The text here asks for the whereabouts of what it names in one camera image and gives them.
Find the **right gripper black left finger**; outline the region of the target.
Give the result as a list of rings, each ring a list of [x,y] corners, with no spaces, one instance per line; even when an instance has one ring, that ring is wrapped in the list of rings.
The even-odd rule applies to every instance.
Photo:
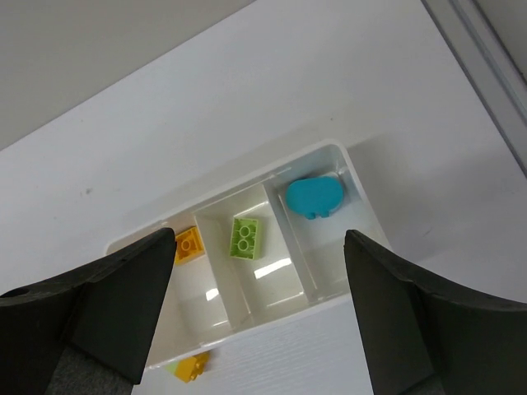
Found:
[[[3,394],[130,394],[140,384],[175,259],[162,228],[1,296]]]

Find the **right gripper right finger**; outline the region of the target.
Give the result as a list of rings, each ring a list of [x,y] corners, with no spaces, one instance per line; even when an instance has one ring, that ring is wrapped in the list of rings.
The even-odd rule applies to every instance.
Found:
[[[376,394],[524,394],[526,305],[457,284],[358,230],[343,246]]]

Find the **yellow green lego stack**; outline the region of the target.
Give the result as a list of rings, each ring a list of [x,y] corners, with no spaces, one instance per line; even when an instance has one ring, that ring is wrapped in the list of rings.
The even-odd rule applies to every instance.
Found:
[[[188,358],[172,362],[165,366],[165,370],[184,383],[190,383],[200,376],[206,369],[211,352],[205,351]]]

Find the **orange lego brick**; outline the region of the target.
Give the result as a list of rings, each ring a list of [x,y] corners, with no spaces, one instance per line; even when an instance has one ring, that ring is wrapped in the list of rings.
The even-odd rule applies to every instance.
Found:
[[[205,254],[205,248],[198,227],[193,226],[175,236],[175,265],[184,265]]]

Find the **green lego brick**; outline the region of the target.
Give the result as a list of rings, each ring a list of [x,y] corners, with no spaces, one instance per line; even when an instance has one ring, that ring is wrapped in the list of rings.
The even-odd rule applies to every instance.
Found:
[[[254,261],[261,257],[263,223],[260,219],[235,217],[232,223],[229,256]]]

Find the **teal rounded lego piece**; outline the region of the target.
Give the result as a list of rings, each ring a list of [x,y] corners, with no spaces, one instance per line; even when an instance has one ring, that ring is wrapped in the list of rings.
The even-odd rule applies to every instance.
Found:
[[[287,207],[307,220],[329,217],[343,199],[343,186],[330,176],[298,179],[285,192]]]

